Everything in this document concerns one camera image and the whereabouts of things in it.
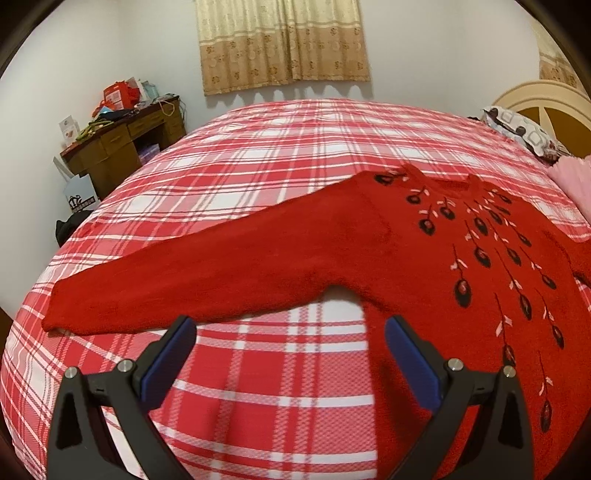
white wall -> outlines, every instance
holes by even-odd
[[[115,0],[66,0],[0,79],[0,306],[13,317],[57,251],[56,220],[70,215],[52,163],[58,123],[71,114],[86,125],[126,69],[117,19]]]
[[[187,127],[244,104],[341,97],[474,115],[539,75],[528,14],[514,0],[359,0],[372,83],[300,82],[203,96],[194,0],[121,0],[130,64],[187,104]]]

white paper bag with black logo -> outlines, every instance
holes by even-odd
[[[95,192],[90,175],[74,175],[64,189],[64,195],[72,213],[82,210],[96,210],[100,200]]]

red sweater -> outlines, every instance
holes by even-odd
[[[217,322],[344,286],[365,312],[379,478],[428,419],[384,341],[384,321],[401,314],[445,358],[490,372],[516,366],[540,479],[591,406],[589,312],[573,275],[591,278],[589,242],[571,241],[529,203],[478,177],[438,181],[406,166],[359,173],[61,280],[43,328],[139,332],[179,314]],[[442,473],[457,461],[474,416]]]

blue gripper pad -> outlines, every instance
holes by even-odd
[[[142,357],[147,361],[151,360],[145,372],[141,370],[138,372],[142,374],[138,396],[146,410],[160,408],[191,353],[196,338],[195,321],[189,317],[179,317],[160,340],[148,345],[142,353],[138,364]]]
[[[385,335],[388,349],[419,405],[435,413],[442,401],[437,375],[394,317],[386,321]]]

red and white plaid fabric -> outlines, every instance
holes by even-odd
[[[265,103],[229,112],[127,179],[59,250],[26,297],[0,375],[0,401],[26,467],[45,477],[51,413],[66,367],[77,365],[87,374],[110,370],[162,335],[46,334],[41,318],[57,280],[361,170],[407,161],[445,179],[477,174],[536,205],[571,237],[591,236],[544,167],[477,122],[350,100]],[[591,309],[591,291],[581,291]],[[88,295],[100,301],[100,292]],[[116,417],[105,412],[126,466],[143,476]],[[361,308],[347,292],[330,290],[288,312],[200,326],[196,347],[151,416],[195,478],[374,478],[374,407]]]

